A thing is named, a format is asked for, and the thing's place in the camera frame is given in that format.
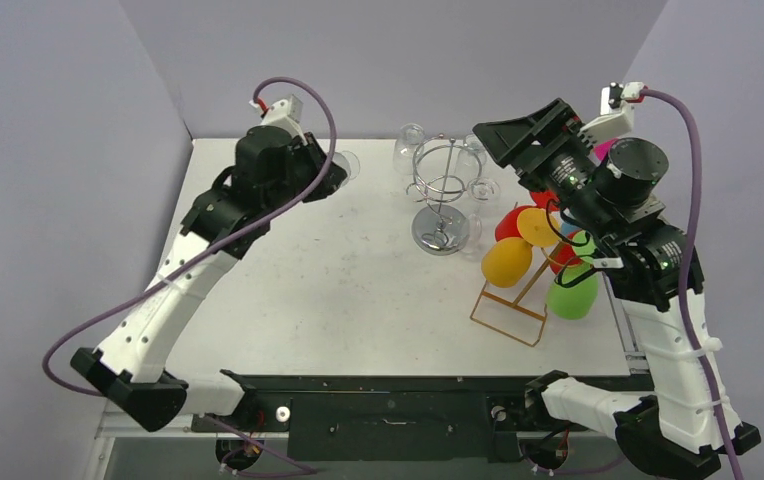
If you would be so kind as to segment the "patterned clear glass goblet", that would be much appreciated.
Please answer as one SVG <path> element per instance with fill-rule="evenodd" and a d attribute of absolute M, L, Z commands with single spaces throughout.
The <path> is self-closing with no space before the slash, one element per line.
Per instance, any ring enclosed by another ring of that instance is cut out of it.
<path fill-rule="evenodd" d="M 341 182 L 342 186 L 355 180 L 361 173 L 361 162 L 353 152 L 337 151 L 334 154 L 333 162 L 346 174 L 346 178 Z"/>

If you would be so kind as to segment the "yellow plastic wine glass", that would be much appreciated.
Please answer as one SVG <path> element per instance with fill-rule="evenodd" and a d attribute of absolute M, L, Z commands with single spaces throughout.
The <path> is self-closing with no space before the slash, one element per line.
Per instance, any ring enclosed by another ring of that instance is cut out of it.
<path fill-rule="evenodd" d="M 519 237 L 496 242 L 481 260 L 485 280 L 495 287 L 515 286 L 528 272 L 533 258 L 532 246 Z"/>

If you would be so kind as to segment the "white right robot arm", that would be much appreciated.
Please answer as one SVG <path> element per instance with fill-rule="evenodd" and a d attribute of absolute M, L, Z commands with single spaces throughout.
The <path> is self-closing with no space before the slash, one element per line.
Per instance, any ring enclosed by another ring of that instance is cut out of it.
<path fill-rule="evenodd" d="M 594 245 L 643 352 L 653 382 L 646 396 L 601 389 L 553 371 L 530 382 L 524 418 L 566 421 L 614 440 L 640 471 L 704 479 L 723 456 L 761 441 L 724 393 L 704 321 L 704 276 L 692 239 L 663 218 L 653 195 L 669 163 L 655 144 L 615 127 L 608 114 L 583 122 L 561 99 L 525 117 L 473 131 L 492 160 L 530 191 L 548 191 Z"/>

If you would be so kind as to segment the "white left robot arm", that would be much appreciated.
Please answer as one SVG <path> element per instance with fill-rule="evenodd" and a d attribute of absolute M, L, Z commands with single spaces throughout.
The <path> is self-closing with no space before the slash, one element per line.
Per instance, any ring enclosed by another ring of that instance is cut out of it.
<path fill-rule="evenodd" d="M 238 383 L 220 374 L 181 379 L 166 369 L 169 354 L 209 292 L 269 232 L 274 213 L 325 199 L 352 175 L 350 163 L 327 155 L 310 133 L 250 129 L 235 144 L 233 164 L 182 218 L 144 299 L 97 346 L 77 349 L 71 367 L 148 432 L 184 414 L 249 427 L 257 405 Z"/>

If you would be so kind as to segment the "clear stemmed wine glass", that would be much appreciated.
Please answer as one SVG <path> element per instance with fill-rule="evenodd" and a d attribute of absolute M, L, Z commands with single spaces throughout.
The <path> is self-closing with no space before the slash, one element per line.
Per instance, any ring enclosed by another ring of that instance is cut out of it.
<path fill-rule="evenodd" d="M 468 238 L 461 250 L 465 256 L 473 257 L 479 251 L 483 217 L 492 213 L 500 196 L 501 188 L 492 178 L 478 177 L 467 185 L 467 201 L 463 213 L 468 220 Z"/>

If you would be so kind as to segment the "chrome spiral glass rack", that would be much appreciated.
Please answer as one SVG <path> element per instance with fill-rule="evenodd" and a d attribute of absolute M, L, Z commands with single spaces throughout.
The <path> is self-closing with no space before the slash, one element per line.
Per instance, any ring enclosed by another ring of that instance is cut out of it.
<path fill-rule="evenodd" d="M 410 232 L 416 245 L 434 256 L 449 256 L 464 249 L 470 240 L 471 222 L 453 203 L 466 193 L 465 182 L 452 173 L 453 154 L 463 152 L 456 139 L 437 135 L 424 140 L 412 157 L 412 181 L 407 193 L 417 195 L 422 208 L 414 215 Z M 442 172 L 430 177 L 423 164 L 434 154 L 444 154 Z"/>

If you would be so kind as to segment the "red plastic wine glass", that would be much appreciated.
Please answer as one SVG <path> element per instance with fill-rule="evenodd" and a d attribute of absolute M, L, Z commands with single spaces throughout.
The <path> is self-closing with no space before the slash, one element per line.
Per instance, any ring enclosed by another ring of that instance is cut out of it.
<path fill-rule="evenodd" d="M 516 206 L 500 220 L 494 230 L 494 239 L 496 242 L 506 238 L 521 238 L 522 234 L 518 228 L 518 217 L 522 212 L 532 208 L 532 205 Z"/>

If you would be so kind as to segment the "pink plastic wine glass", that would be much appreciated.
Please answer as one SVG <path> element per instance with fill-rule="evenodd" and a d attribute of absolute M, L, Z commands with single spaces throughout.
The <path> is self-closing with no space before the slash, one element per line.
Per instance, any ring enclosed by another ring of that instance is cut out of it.
<path fill-rule="evenodd" d="M 595 157 L 596 157 L 596 160 L 597 160 L 597 162 L 598 162 L 598 163 L 602 163 L 602 162 L 603 162 L 603 161 L 606 159 L 606 157 L 607 157 L 607 155 L 608 155 L 608 153 L 609 153 L 609 151 L 610 151 L 611 147 L 612 147 L 612 146 L 613 146 L 613 144 L 614 144 L 614 143 L 616 143 L 618 140 L 619 140 L 619 137 L 617 137 L 617 138 L 612 138 L 612 139 L 610 139 L 610 140 L 607 140 L 607 141 L 603 142 L 602 144 L 599 144 L 599 145 L 597 145 L 597 146 L 596 146 L 596 147 L 593 149 L 593 153 L 594 153 L 594 155 L 595 155 Z"/>

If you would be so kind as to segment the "blue plastic wine glass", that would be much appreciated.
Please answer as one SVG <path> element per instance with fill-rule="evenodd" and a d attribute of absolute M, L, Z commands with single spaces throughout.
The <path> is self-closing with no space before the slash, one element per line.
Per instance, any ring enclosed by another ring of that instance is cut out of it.
<path fill-rule="evenodd" d="M 580 227 L 567 222 L 562 222 L 559 228 L 560 233 L 567 238 L 571 238 L 576 232 L 580 230 Z"/>

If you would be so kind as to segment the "green plastic wine glass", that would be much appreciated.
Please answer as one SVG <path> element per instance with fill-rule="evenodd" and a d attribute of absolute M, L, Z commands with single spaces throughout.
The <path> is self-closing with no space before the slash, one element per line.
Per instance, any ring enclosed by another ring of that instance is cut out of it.
<path fill-rule="evenodd" d="M 565 267 L 556 275 L 549 286 L 546 305 L 562 319 L 579 320 L 588 314 L 599 292 L 597 272 L 592 266 L 596 246 L 584 231 L 576 232 L 570 239 L 580 243 L 579 247 L 572 246 L 584 264 L 572 269 Z"/>

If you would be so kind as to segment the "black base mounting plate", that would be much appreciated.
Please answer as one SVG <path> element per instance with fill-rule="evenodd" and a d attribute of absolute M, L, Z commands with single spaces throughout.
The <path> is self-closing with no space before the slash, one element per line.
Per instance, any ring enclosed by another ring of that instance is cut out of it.
<path fill-rule="evenodd" d="M 197 433 L 237 431 L 283 442 L 288 457 L 326 462 L 428 462 L 482 458 L 515 462 L 518 443 L 551 450 L 576 426 L 527 412 L 529 376 L 296 376 L 229 378 L 248 392 Z"/>

